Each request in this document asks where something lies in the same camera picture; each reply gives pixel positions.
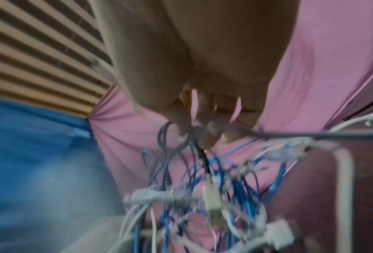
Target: pink fabric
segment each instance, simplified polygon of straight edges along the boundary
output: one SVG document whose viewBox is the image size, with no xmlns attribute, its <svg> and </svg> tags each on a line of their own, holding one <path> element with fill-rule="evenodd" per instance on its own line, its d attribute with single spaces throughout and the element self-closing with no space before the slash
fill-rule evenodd
<svg viewBox="0 0 373 253">
<path fill-rule="evenodd" d="M 260 122 L 266 130 L 320 130 L 333 119 L 373 74 L 373 0 L 302 0 L 296 29 L 271 81 Z M 123 193 L 144 186 L 148 173 L 141 151 L 159 153 L 156 134 L 165 119 L 135 112 L 116 87 L 89 116 L 108 166 Z M 169 133 L 172 145 L 177 135 Z M 233 145 L 217 145 L 223 153 Z M 232 156 L 239 161 L 245 148 Z M 180 161 L 170 165 L 177 180 Z M 276 170 L 259 175 L 268 185 Z"/>
</svg>

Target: hand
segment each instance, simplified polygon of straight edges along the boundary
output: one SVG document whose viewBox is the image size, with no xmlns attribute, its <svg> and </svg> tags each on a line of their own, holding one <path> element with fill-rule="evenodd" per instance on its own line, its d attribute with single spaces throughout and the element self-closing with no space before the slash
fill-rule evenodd
<svg viewBox="0 0 373 253">
<path fill-rule="evenodd" d="M 121 85 L 184 134 L 196 119 L 203 149 L 224 134 L 214 121 L 253 128 L 293 32 L 299 0 L 90 0 Z"/>
</svg>

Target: wooden slat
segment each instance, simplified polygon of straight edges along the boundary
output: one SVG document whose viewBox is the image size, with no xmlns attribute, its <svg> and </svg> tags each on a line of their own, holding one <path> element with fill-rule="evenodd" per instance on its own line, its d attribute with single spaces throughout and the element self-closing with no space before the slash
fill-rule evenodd
<svg viewBox="0 0 373 253">
<path fill-rule="evenodd" d="M 84 64 L 74 60 L 73 58 L 69 57 L 68 55 L 48 46 L 45 43 L 42 43 L 41 41 L 29 36 L 26 33 L 23 33 L 22 31 L 10 26 L 9 24 L 3 22 L 0 20 L 0 32 L 15 39 L 18 40 L 38 51 L 41 51 L 50 57 L 59 60 L 63 63 L 66 63 L 73 68 L 83 72 L 84 74 L 87 74 L 93 78 L 96 78 L 100 81 L 103 81 L 107 84 L 110 84 L 110 82 L 106 79 L 104 79 L 101 75 L 99 75 L 97 72 L 95 72 L 93 69 L 85 66 Z"/>
<path fill-rule="evenodd" d="M 91 96 L 89 94 L 83 93 L 82 91 L 70 88 L 66 85 L 54 82 L 47 78 L 41 77 L 39 75 L 30 73 L 28 71 L 19 69 L 15 66 L 11 66 L 5 62 L 0 61 L 0 73 L 4 75 L 13 76 L 15 78 L 21 79 L 23 81 L 29 82 L 34 85 L 38 85 L 44 87 L 46 89 L 54 90 L 57 92 L 61 92 L 67 95 L 70 95 L 75 98 L 79 98 L 81 100 L 88 101 L 90 103 L 98 103 L 99 98 Z"/>
<path fill-rule="evenodd" d="M 79 103 L 72 102 L 70 100 L 53 96 L 29 87 L 25 87 L 14 83 L 12 81 L 4 80 L 0 78 L 0 90 L 15 93 L 26 98 L 39 99 L 48 103 L 62 105 L 82 112 L 89 113 L 92 110 L 92 106 L 87 106 Z"/>
<path fill-rule="evenodd" d="M 98 30 L 98 23 L 96 22 L 95 18 L 91 16 L 86 10 L 81 8 L 77 3 L 73 0 L 59 0 L 69 9 L 71 9 L 75 14 L 79 15 L 83 20 L 85 20 L 88 24 L 90 24 L 93 28 Z"/>
<path fill-rule="evenodd" d="M 46 103 L 46 102 L 43 102 L 43 101 L 38 101 L 38 100 L 34 100 L 34 99 L 25 98 L 25 97 L 19 96 L 17 94 L 12 94 L 12 93 L 8 93 L 8 92 L 4 92 L 4 91 L 0 91 L 0 98 L 5 99 L 5 100 L 9 100 L 9 101 L 12 101 L 12 102 L 16 102 L 16 103 L 21 103 L 21 104 L 26 104 L 26 105 L 30 105 L 30 106 L 50 109 L 50 110 L 58 111 L 58 112 L 61 112 L 61 113 L 66 113 L 68 115 L 72 115 L 72 116 L 75 116 L 75 117 L 86 118 L 88 116 L 88 113 L 83 113 L 83 112 L 80 112 L 80 111 L 77 111 L 77 110 L 72 110 L 70 108 L 66 108 L 66 107 L 63 107 L 63 106 L 52 105 L 52 104 L 49 104 L 49 103 Z"/>
<path fill-rule="evenodd" d="M 80 37 L 84 38 L 86 41 L 94 45 L 96 48 L 101 50 L 102 52 L 106 53 L 106 48 L 102 42 L 97 40 L 94 36 L 87 33 L 84 29 L 80 26 L 72 22 L 69 18 L 64 16 L 60 11 L 56 10 L 44 0 L 27 0 L 29 3 L 34 5 L 35 7 L 39 8 L 41 11 L 45 12 L 56 21 L 60 22 L 65 27 L 69 28 L 71 31 L 75 32 Z"/>
<path fill-rule="evenodd" d="M 34 58 L 26 53 L 23 53 L 17 49 L 11 48 L 10 46 L 0 42 L 0 54 L 5 55 L 9 58 L 18 60 L 20 62 L 23 62 L 27 65 L 30 65 L 36 69 L 45 71 L 49 74 L 52 74 L 58 78 L 67 80 L 69 82 L 72 82 L 76 85 L 79 85 L 80 87 L 84 87 L 86 89 L 95 91 L 101 95 L 104 95 L 106 93 L 106 89 L 97 86 L 94 83 L 90 83 L 86 80 L 83 80 L 73 74 L 70 74 L 60 68 L 57 68 L 55 66 L 52 66 L 44 61 L 41 61 L 37 58 Z"/>
<path fill-rule="evenodd" d="M 97 56 L 92 54 L 90 51 L 86 50 L 85 48 L 81 47 L 74 41 L 70 40 L 63 34 L 57 32 L 50 26 L 44 24 L 39 19 L 33 17 L 32 15 L 28 14 L 27 12 L 23 11 L 16 5 L 12 4 L 7 0 L 0 0 L 0 9 L 10 13 L 13 17 L 18 18 L 22 22 L 26 23 L 27 25 L 33 27 L 34 29 L 40 31 L 41 33 L 47 35 L 51 39 L 63 44 L 64 46 L 70 48 L 71 50 L 77 52 L 82 57 L 87 60 L 95 59 Z"/>
</svg>

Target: blue fabric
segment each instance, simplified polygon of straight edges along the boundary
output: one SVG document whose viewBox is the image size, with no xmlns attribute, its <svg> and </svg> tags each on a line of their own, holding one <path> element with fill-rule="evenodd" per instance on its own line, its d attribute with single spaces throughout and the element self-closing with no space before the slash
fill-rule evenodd
<svg viewBox="0 0 373 253">
<path fill-rule="evenodd" d="M 0 253 L 58 252 L 122 212 L 86 120 L 0 100 Z"/>
</svg>

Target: pink sheet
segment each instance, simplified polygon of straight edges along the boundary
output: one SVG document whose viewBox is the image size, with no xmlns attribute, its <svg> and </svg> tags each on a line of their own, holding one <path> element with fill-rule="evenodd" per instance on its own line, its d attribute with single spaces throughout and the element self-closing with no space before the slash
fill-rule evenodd
<svg viewBox="0 0 373 253">
<path fill-rule="evenodd" d="M 356 91 L 371 85 L 373 74 L 373 0 L 302 0 L 296 29 L 270 83 L 260 119 L 266 130 L 320 130 Z M 122 193 L 143 187 L 148 173 L 141 151 L 158 153 L 156 134 L 165 119 L 135 112 L 124 94 L 113 88 L 89 116 L 96 139 Z M 177 143 L 174 131 L 170 143 Z M 233 146 L 217 145 L 218 153 Z M 233 155 L 239 161 L 249 148 Z M 184 166 L 170 165 L 175 178 Z M 259 174 L 268 185 L 276 169 Z"/>
</svg>

